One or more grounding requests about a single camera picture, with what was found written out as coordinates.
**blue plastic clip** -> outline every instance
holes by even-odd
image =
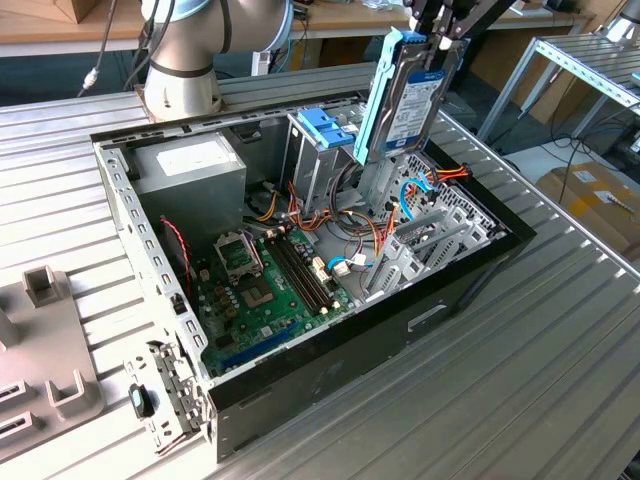
[[[356,139],[350,133],[342,131],[336,119],[330,117],[321,108],[310,108],[298,112],[298,120],[324,148],[348,145]]]

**blue cable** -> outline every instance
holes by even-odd
[[[333,270],[333,267],[335,267],[338,263],[344,262],[345,260],[346,260],[345,257],[333,257],[329,261],[329,264],[327,265],[327,268],[329,269],[329,271],[331,271],[331,270]]]
[[[333,270],[333,269],[334,269],[334,267],[335,267],[338,263],[340,263],[340,262],[355,263],[353,260],[348,260],[347,258],[342,257],[342,256],[340,256],[340,257],[333,257],[333,258],[329,261],[329,264],[327,265],[327,268],[329,269],[329,271],[331,271],[331,270]],[[370,267],[373,267],[373,263],[365,263],[365,264],[364,264],[364,265],[362,265],[362,266],[363,266],[363,267],[370,268]]]
[[[434,187],[431,186],[431,184],[428,181],[426,181],[425,183],[418,180],[409,179],[406,182],[404,182],[400,187],[400,208],[402,209],[402,213],[404,213],[407,216],[409,221],[413,220],[413,215],[411,214],[411,210],[409,210],[409,205],[407,205],[405,190],[409,185],[417,186],[424,193],[427,193],[429,190],[434,190]]]
[[[284,62],[282,62],[282,65],[280,65],[280,67],[278,68],[278,70],[276,70],[276,73],[280,73],[282,71],[282,69],[284,68],[284,66],[287,64],[287,62],[289,61],[289,55],[291,54],[291,37],[289,37],[289,41],[287,43],[287,55],[284,57]]]

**ram slot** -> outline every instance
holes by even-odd
[[[268,240],[266,245],[292,288],[312,314],[317,315],[322,307],[328,307],[331,304],[329,296],[307,270],[298,253],[286,239]]]
[[[290,259],[290,263],[295,264],[300,274],[304,277],[305,282],[309,285],[316,300],[324,307],[331,305],[331,299],[322,288],[320,281],[309,271],[307,265],[300,258],[300,254],[296,252],[293,245],[291,245],[286,239],[282,239],[280,243],[282,250],[285,253],[285,257]]]

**aluminum extrusion table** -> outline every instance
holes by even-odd
[[[631,81],[631,74],[640,71],[640,41],[633,47],[624,48],[592,33],[534,38],[482,124],[478,132],[478,138],[481,140],[488,139],[536,54],[543,55],[551,62],[523,103],[523,111],[528,110],[551,76],[561,68],[603,94],[576,127],[574,137],[589,125],[608,99],[623,107],[632,107],[636,114],[640,114],[640,87]]]
[[[259,105],[288,85],[367,88],[372,73],[254,77],[223,94]],[[640,447],[640,276],[441,114],[436,143],[538,232],[522,256],[463,314],[217,471],[201,437],[156,457],[122,368],[152,319],[87,137],[144,122],[129,93],[0,110],[0,281],[43,263],[68,272],[107,404],[0,478],[602,479]]]

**green circuit board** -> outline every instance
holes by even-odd
[[[294,229],[288,233],[287,241],[312,271],[311,259],[316,253],[304,234]],[[258,239],[255,246],[264,266],[262,278],[248,275],[237,285],[232,285],[214,253],[208,269],[209,278],[198,286],[198,318],[209,340],[202,358],[205,365],[218,374],[246,363],[353,307],[344,289],[335,284],[333,287],[322,286],[331,301],[336,303],[326,313],[313,315],[269,253],[264,239]],[[268,301],[265,299],[269,297],[264,295],[265,281],[273,297]],[[256,298],[264,303],[250,306],[248,301]]]

